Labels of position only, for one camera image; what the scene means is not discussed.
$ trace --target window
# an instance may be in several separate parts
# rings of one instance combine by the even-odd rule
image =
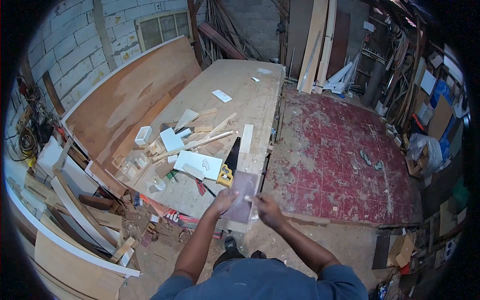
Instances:
[[[135,20],[142,52],[181,35],[192,39],[188,10],[158,13]]]

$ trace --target blue shirt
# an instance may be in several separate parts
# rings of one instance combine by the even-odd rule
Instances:
[[[368,299],[367,289],[349,266],[335,264],[319,275],[317,281],[277,260],[242,258],[219,264],[201,284],[170,277],[151,299]]]

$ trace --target red tile floor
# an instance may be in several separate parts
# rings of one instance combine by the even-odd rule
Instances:
[[[375,171],[379,160],[384,168]],[[386,224],[421,221],[420,193],[378,115],[295,89],[287,91],[264,191],[276,194],[283,211],[297,214]]]

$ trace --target window frame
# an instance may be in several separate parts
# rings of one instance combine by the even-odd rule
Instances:
[[[183,9],[183,10],[174,10],[174,11],[169,11],[169,12],[160,12],[160,13],[154,13],[142,18],[138,18],[135,20],[135,29],[137,31],[137,36],[138,36],[138,42],[140,44],[140,51],[143,53],[145,52],[145,42],[144,42],[144,36],[142,35],[142,28],[140,27],[140,23],[157,19],[158,21],[158,28],[160,29],[160,36],[162,38],[162,41],[165,43],[166,41],[163,39],[163,33],[162,33],[162,25],[160,24],[160,18],[161,17],[166,17],[166,16],[174,16],[173,20],[175,22],[175,30],[177,31],[177,36],[179,36],[178,33],[178,27],[177,27],[177,18],[175,17],[176,14],[180,13],[186,13],[187,18],[188,18],[188,30],[190,32],[190,38],[189,41],[190,43],[193,42],[193,37],[192,37],[192,21],[190,19],[190,12],[188,9]]]

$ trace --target yellow saw handle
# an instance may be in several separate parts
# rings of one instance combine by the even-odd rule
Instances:
[[[232,170],[230,170],[226,164],[222,165],[222,168],[220,169],[220,174],[218,175],[218,179],[216,180],[216,182],[227,188],[230,188],[232,186]]]

